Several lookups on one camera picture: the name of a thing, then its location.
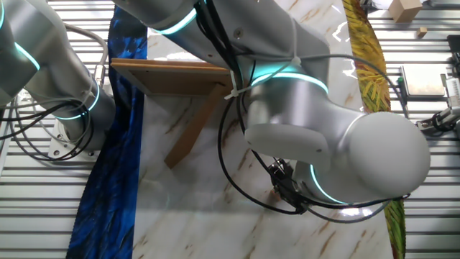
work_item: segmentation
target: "blue patterned cloth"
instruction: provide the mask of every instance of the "blue patterned cloth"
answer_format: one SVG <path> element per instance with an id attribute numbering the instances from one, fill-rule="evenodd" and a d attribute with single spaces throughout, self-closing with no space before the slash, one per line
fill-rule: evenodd
<path id="1" fill-rule="evenodd" d="M 147 28 L 116 7 L 109 59 L 147 57 Z M 67 258 L 131 258 L 136 214 L 144 94 L 113 68 L 116 119 L 78 208 Z"/>

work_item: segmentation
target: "marble surface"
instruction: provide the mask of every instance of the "marble surface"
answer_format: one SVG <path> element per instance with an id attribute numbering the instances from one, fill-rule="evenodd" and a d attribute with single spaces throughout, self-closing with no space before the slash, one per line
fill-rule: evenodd
<path id="1" fill-rule="evenodd" d="M 323 33 L 332 53 L 351 53 L 340 0 L 277 2 L 299 22 Z M 195 59 L 155 33 L 149 36 L 149 58 Z M 333 60 L 329 74 L 331 100 L 361 108 L 351 61 Z M 309 213 L 288 216 L 265 211 L 232 188 L 216 147 L 223 101 L 191 154 L 173 170 L 167 168 L 165 156 L 203 102 L 146 97 L 133 258 L 392 258 L 384 214 L 358 224 L 328 223 Z M 234 109 L 224 129 L 224 159 L 234 180 L 260 201 L 292 209 L 272 194 L 270 177 L 250 153 Z M 318 211 L 341 219 L 369 213 Z"/>

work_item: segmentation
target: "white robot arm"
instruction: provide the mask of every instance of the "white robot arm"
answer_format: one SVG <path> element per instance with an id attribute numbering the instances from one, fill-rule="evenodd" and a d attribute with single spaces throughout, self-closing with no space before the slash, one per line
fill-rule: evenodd
<path id="1" fill-rule="evenodd" d="M 0 0 L 0 8 L 0 105 L 9 103 L 24 87 L 38 102 L 81 100 L 94 126 L 86 148 L 100 150 L 115 117 L 115 103 L 73 51 L 63 21 L 44 0 Z M 51 109 L 63 102 L 41 105 Z M 80 118 L 87 117 L 74 108 L 53 113 L 71 141 L 85 134 Z"/>
<path id="2" fill-rule="evenodd" d="M 39 9 L 38 3 L 44 2 L 3 1 L 13 13 L 7 18 L 14 18 L 18 8 Z M 257 152 L 298 161 L 292 177 L 302 196 L 335 205 L 394 199 L 414 191 L 427 176 L 430 153 L 418 128 L 399 115 L 364 114 L 330 101 L 329 61 L 310 58 L 329 54 L 326 40 L 314 29 L 294 22 L 273 0 L 114 2 L 200 59 L 233 70 L 236 82 L 249 80 L 257 63 L 252 85 L 259 85 L 252 89 L 245 138 Z M 219 23 L 207 22 L 216 16 L 208 5 L 218 10 Z M 48 17 L 55 23 L 52 31 L 56 39 L 62 39 L 63 26 L 53 16 Z M 46 80 L 53 77 L 56 89 L 79 89 L 58 80 L 61 73 L 67 78 L 76 71 L 81 71 L 76 80 L 85 78 L 81 63 L 69 58 L 74 54 L 69 53 L 68 44 L 56 46 L 67 58 L 50 60 L 53 55 L 46 46 L 51 42 L 37 38 L 40 47 L 27 44 L 30 38 L 23 33 L 28 30 L 15 21 L 9 21 L 14 40 L 21 40 L 37 60 L 44 60 L 41 64 L 49 64 L 43 72 Z M 50 30 L 35 28 L 40 29 L 42 34 Z M 0 35 L 8 33 L 0 30 Z M 0 44 L 6 43 L 0 38 Z"/>

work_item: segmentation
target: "black cable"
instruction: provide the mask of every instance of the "black cable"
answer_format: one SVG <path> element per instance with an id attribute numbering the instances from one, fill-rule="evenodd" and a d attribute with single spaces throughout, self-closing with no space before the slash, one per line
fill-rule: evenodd
<path id="1" fill-rule="evenodd" d="M 219 52 L 219 54 L 224 58 L 228 60 L 227 65 L 230 67 L 230 69 L 236 74 L 237 77 L 237 89 L 242 89 L 243 84 L 244 84 L 244 78 L 243 78 L 243 73 L 241 68 L 239 67 L 238 60 L 236 59 L 235 52 L 233 49 L 233 45 L 230 42 L 229 36 L 226 33 L 226 30 L 224 26 L 222 25 L 222 21 L 219 17 L 219 14 L 217 13 L 216 7 L 214 6 L 214 3 L 212 0 L 206 0 L 206 4 L 202 4 L 204 1 L 199 1 L 197 7 L 200 9 L 200 11 L 197 10 L 198 16 L 203 17 L 204 20 L 206 20 L 206 16 L 204 15 L 204 9 L 209 13 L 211 17 L 211 22 L 212 25 L 216 28 L 216 33 L 209 27 L 206 29 L 206 25 L 204 26 L 205 31 L 207 32 L 208 35 L 212 35 L 214 40 L 213 42 L 214 46 L 219 45 L 220 48 L 223 48 L 224 53 Z"/>
<path id="2" fill-rule="evenodd" d="M 58 109 L 61 109 L 65 106 L 68 106 L 72 101 L 66 101 L 62 104 L 58 104 L 56 106 L 54 106 L 53 108 L 50 108 L 44 112 L 38 112 L 36 114 L 33 114 L 33 115 L 30 115 L 30 116 L 25 116 L 25 117 L 19 117 L 19 118 L 1 118 L 0 119 L 0 122 L 18 122 L 18 121 L 22 121 L 22 120 L 27 120 L 27 119 L 34 119 L 34 118 L 37 118 L 37 117 L 41 117 L 42 115 L 45 115 L 45 116 L 48 116 L 50 115 L 51 113 L 53 112 L 56 112 Z"/>
<path id="3" fill-rule="evenodd" d="M 30 128 L 33 127 L 35 124 L 37 124 L 40 120 L 44 119 L 46 116 L 52 114 L 53 112 L 56 112 L 58 109 L 60 109 L 60 108 L 62 108 L 62 107 L 64 107 L 64 106 L 67 106 L 67 105 L 68 105 L 68 102 L 65 102 L 65 103 L 63 103 L 63 104 L 59 104 L 59 105 L 57 105 L 57 106 L 54 106 L 53 108 L 51 108 L 51 109 L 49 109 L 49 110 L 47 110 L 47 111 L 45 111 L 45 112 L 41 112 L 41 113 L 40 113 L 41 115 L 40 115 L 35 121 L 33 121 L 32 123 L 28 124 L 28 125 L 27 125 L 26 127 L 24 127 L 23 129 L 20 129 L 20 130 L 18 130 L 18 131 L 16 131 L 16 132 L 11 132 L 11 134 L 4 135 L 4 136 L 0 137 L 0 140 L 6 140 L 6 139 L 9 139 L 10 137 L 14 137 L 14 136 L 16 136 L 16 135 L 18 135 L 18 134 L 23 133 L 24 131 L 30 129 Z M 14 122 L 14 120 L 9 120 L 9 119 L 11 119 L 11 118 L 3 119 L 3 121 L 5 121 L 5 122 Z"/>
<path id="4" fill-rule="evenodd" d="M 257 65 L 257 61 L 254 60 L 254 64 L 252 65 L 251 77 L 249 77 L 249 83 L 247 87 L 251 86 L 252 79 L 254 79 L 254 72 L 256 71 L 256 65 Z M 245 113 L 247 113 L 246 104 L 244 103 L 244 97 L 246 97 L 246 94 L 247 94 L 247 91 L 245 91 L 241 97 L 241 105 L 243 106 L 243 110 Z"/>
<path id="5" fill-rule="evenodd" d="M 206 17 L 202 10 L 200 2 L 195 4 L 195 9 L 197 13 L 196 19 L 197 22 L 200 24 L 199 27 L 203 28 L 203 34 L 208 38 L 209 41 L 211 41 L 219 55 L 222 57 L 222 59 L 224 59 L 225 63 L 229 66 L 229 68 L 232 69 L 232 64 L 229 60 L 228 53 L 226 52 L 224 46 L 222 46 L 221 42 L 216 37 L 216 35 L 212 32 L 211 26 L 206 21 Z"/>
<path id="6" fill-rule="evenodd" d="M 231 178 L 231 176 L 229 175 L 229 172 L 227 171 L 226 169 L 226 166 L 225 166 L 225 162 L 224 162 L 224 157 L 222 155 L 222 132 L 224 130 L 224 124 L 225 124 L 225 118 L 227 117 L 227 114 L 229 113 L 229 110 L 230 110 L 230 107 L 231 105 L 233 104 L 233 99 L 231 99 L 229 101 L 229 103 L 227 104 L 225 110 L 224 110 L 224 113 L 222 114 L 222 118 L 221 118 L 221 123 L 218 127 L 218 135 L 217 135 L 217 152 L 218 152 L 218 159 L 219 159 L 219 162 L 221 164 L 221 167 L 222 167 L 222 171 L 224 172 L 224 175 L 227 177 L 227 179 L 229 180 L 229 183 L 239 192 L 241 193 L 243 196 L 245 196 L 246 198 L 248 198 L 250 201 L 254 202 L 255 204 L 257 205 L 260 205 L 266 209 L 270 209 L 274 212 L 279 212 L 279 213 L 283 213 L 283 214 L 288 214 L 288 215 L 296 215 L 296 214 L 299 214 L 300 211 L 299 210 L 295 210 L 294 212 L 289 212 L 289 211 L 286 211 L 284 209 L 278 209 L 276 207 L 273 207 L 273 206 L 270 206 L 268 204 L 265 204 L 255 198 L 253 198 L 252 196 L 250 196 L 249 194 L 247 194 L 246 192 L 244 192 L 234 181 L 233 179 Z"/>
<path id="7" fill-rule="evenodd" d="M 71 105 L 72 106 L 76 106 L 76 107 L 79 107 L 80 105 L 77 104 L 76 102 L 71 102 Z M 83 110 L 83 114 L 88 114 L 89 111 L 88 109 L 85 107 L 85 106 L 82 106 L 81 107 L 82 110 Z M 18 109 L 15 109 L 16 111 L 16 114 L 17 116 L 19 116 L 19 110 Z M 86 128 L 86 116 L 81 116 L 81 121 L 83 123 L 83 134 L 84 132 L 86 132 L 87 128 Z M 23 130 L 23 126 L 22 126 L 22 122 L 21 121 L 18 121 L 18 126 L 21 130 Z M 36 155 L 34 154 L 31 154 L 29 153 L 24 146 L 22 146 L 22 144 L 20 143 L 20 141 L 18 140 L 17 136 L 13 136 L 14 138 L 14 141 L 17 143 L 17 145 L 19 146 L 19 148 L 21 148 L 21 150 L 26 153 L 28 156 L 30 156 L 31 158 L 34 158 L 35 160 L 41 160 L 41 161 L 47 161 L 47 162 L 55 162 L 55 161 L 65 161 L 65 160 L 70 160 L 74 157 L 76 157 L 77 155 L 80 155 L 87 147 L 88 145 L 90 144 L 92 138 L 93 138 L 93 134 L 94 134 L 94 124 L 92 123 L 91 121 L 91 118 L 88 116 L 88 127 L 90 127 L 90 136 L 88 138 L 88 140 L 86 141 L 85 145 L 77 152 L 76 150 L 78 149 L 78 147 L 80 146 L 80 144 L 82 143 L 83 141 L 83 137 L 81 137 L 77 143 L 75 144 L 75 147 L 69 151 L 67 154 L 65 155 L 62 155 L 60 156 L 59 158 L 51 158 L 49 155 L 46 155 L 44 154 L 43 152 L 41 152 L 38 148 L 36 148 L 34 146 L 34 144 L 30 141 L 30 139 L 28 138 L 28 136 L 26 135 L 25 131 L 22 132 L 22 135 L 23 135 L 23 138 L 24 140 L 30 145 L 31 148 L 33 148 L 39 155 L 45 157 L 45 158 L 39 158 L 37 157 Z M 10 124 L 10 129 L 11 131 L 13 131 L 13 125 L 12 123 Z"/>

